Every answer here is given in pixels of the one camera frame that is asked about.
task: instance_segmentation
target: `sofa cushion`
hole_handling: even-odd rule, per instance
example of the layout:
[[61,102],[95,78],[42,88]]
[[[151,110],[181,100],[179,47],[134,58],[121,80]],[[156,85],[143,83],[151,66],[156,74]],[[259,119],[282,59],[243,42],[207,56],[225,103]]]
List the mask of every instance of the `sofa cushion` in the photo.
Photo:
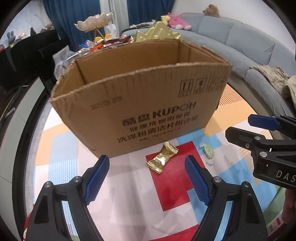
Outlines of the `sofa cushion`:
[[197,33],[200,27],[200,23],[202,22],[202,19],[205,15],[203,13],[184,12],[180,14],[180,16],[181,19],[192,26],[191,31]]
[[243,53],[251,60],[266,65],[269,63],[275,41],[261,34],[255,28],[234,24],[226,45]]
[[243,55],[239,51],[228,47],[218,41],[214,41],[206,37],[199,38],[197,40],[198,45],[204,45],[205,47],[212,49],[216,54],[226,59],[233,65],[232,72],[240,78],[244,78],[246,72],[250,69],[250,66],[257,65],[254,61]]
[[196,34],[196,33],[193,33],[193,32],[190,32],[190,31],[187,31],[187,30],[181,30],[181,29],[173,29],[173,28],[170,28],[170,30],[172,32],[178,32],[179,34],[182,35],[182,37],[188,41],[188,42],[191,42],[191,43],[194,43],[194,44],[198,44],[198,41],[201,41],[201,40],[204,40],[204,41],[212,41],[212,42],[217,42],[217,43],[220,43],[214,39],[210,39],[208,37],[205,37],[205,36],[202,36],[200,34]]
[[294,116],[284,98],[259,71],[255,69],[248,70],[244,80],[260,95],[275,116]]
[[296,75],[295,55],[282,44],[275,44],[268,65],[279,67],[288,75]]
[[247,26],[248,28],[252,28],[252,29],[256,30],[257,32],[259,32],[259,33],[261,33],[262,35],[264,35],[265,37],[267,37],[267,38],[273,40],[274,42],[278,42],[278,40],[276,40],[274,37],[270,36],[269,34],[263,32],[263,31],[261,31],[260,29],[254,28],[252,25],[249,25],[249,24],[247,24],[247,23],[243,23],[243,25],[244,25],[244,26]]
[[205,16],[200,24],[198,34],[225,44],[233,25],[233,22],[226,19]]
[[228,18],[228,17],[220,17],[221,19],[226,19],[226,20],[228,20],[228,21],[230,21],[230,22],[233,22],[233,23],[238,23],[238,24],[242,24],[242,22],[241,21],[238,21],[238,20],[236,20],[236,19],[233,19],[233,18]]

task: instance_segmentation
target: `blue curtain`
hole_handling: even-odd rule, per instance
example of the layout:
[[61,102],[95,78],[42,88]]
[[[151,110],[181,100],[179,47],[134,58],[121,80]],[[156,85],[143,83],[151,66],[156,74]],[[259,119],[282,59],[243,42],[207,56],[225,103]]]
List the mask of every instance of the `blue curtain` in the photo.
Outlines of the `blue curtain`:
[[94,31],[84,33],[74,24],[101,13],[99,0],[43,0],[45,11],[61,39],[70,39],[70,49],[79,50],[87,39],[93,41]]
[[172,11],[174,3],[175,0],[127,0],[129,24],[158,20]]

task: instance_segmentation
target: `blue gripper pad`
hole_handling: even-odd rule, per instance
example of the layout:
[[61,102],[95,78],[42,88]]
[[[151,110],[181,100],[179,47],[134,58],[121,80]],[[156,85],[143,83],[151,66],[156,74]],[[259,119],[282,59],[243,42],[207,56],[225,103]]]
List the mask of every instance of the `blue gripper pad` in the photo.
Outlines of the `blue gripper pad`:
[[201,202],[204,202],[206,206],[209,206],[212,201],[210,198],[209,186],[190,157],[185,158],[185,170],[190,178],[198,199]]
[[83,175],[84,177],[85,175],[87,176],[87,174],[91,174],[91,179],[85,186],[84,201],[86,205],[89,205],[90,202],[96,199],[99,193],[99,190],[103,184],[103,181],[105,180],[105,177],[109,171],[109,167],[110,167],[109,158],[107,156],[102,156],[101,158],[103,158],[103,161],[99,163],[99,165],[97,165],[98,163],[96,163],[94,167],[87,169]]
[[248,123],[250,126],[275,131],[280,128],[280,123],[274,117],[261,116],[261,115],[250,115],[248,117]]

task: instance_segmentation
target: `plastic bag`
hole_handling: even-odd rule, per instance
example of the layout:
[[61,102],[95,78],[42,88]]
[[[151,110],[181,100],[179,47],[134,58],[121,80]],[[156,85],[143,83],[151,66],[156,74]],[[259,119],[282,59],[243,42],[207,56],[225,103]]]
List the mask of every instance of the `plastic bag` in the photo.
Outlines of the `plastic bag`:
[[59,79],[59,77],[66,73],[67,67],[69,66],[67,59],[75,54],[75,52],[70,51],[69,46],[67,45],[52,56],[55,63],[54,76],[56,79]]
[[119,32],[116,30],[116,26],[113,23],[110,23],[106,26],[111,34],[111,37],[114,38],[119,38]]

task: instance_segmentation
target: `stuffed animal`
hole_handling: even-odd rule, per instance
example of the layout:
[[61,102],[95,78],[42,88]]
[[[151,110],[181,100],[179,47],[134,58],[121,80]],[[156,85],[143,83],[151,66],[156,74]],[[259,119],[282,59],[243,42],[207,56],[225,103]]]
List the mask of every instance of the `stuffed animal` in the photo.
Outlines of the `stuffed animal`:
[[205,10],[202,11],[206,16],[217,17],[219,18],[219,11],[217,6],[210,4]]
[[170,17],[169,25],[171,28],[175,29],[185,29],[190,30],[192,27],[181,19],[180,15],[174,16],[170,13],[167,14]]
[[15,41],[15,35],[14,32],[11,31],[7,33],[7,38],[8,38],[8,44],[11,45]]
[[161,16],[160,19],[162,22],[164,22],[166,24],[166,26],[168,26],[168,23],[170,21],[170,16],[164,15],[164,16]]

